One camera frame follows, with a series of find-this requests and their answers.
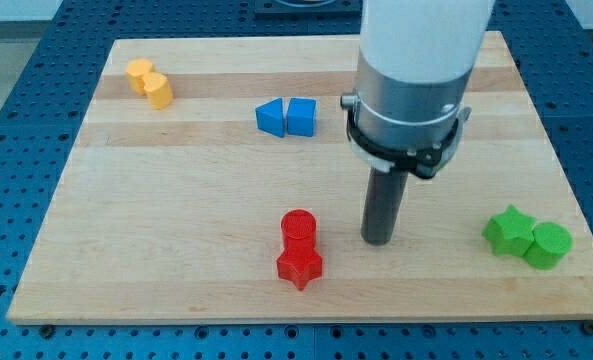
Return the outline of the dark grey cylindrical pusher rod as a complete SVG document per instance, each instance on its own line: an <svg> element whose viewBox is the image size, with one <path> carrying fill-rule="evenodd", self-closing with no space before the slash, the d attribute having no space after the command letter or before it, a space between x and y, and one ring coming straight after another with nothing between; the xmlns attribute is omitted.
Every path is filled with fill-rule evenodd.
<svg viewBox="0 0 593 360"><path fill-rule="evenodd" d="M385 245L397 221L408 173L371 169L363 211L361 236L371 245Z"/></svg>

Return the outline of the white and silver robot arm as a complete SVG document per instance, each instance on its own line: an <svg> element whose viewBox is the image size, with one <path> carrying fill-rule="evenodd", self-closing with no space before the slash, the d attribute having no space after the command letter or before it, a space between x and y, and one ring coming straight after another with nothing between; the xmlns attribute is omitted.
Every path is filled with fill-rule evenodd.
<svg viewBox="0 0 593 360"><path fill-rule="evenodd" d="M370 165L361 236L390 241L409 175L452 159L471 113L462 99L494 0L370 0L362 5L354 88L340 98L355 154Z"/></svg>

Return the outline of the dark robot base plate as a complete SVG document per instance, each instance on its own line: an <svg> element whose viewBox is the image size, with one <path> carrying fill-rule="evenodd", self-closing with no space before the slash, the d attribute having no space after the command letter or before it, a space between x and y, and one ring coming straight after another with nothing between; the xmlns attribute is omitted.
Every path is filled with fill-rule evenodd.
<svg viewBox="0 0 593 360"><path fill-rule="evenodd" d="M361 0L254 0L256 17L283 15L360 15Z"/></svg>

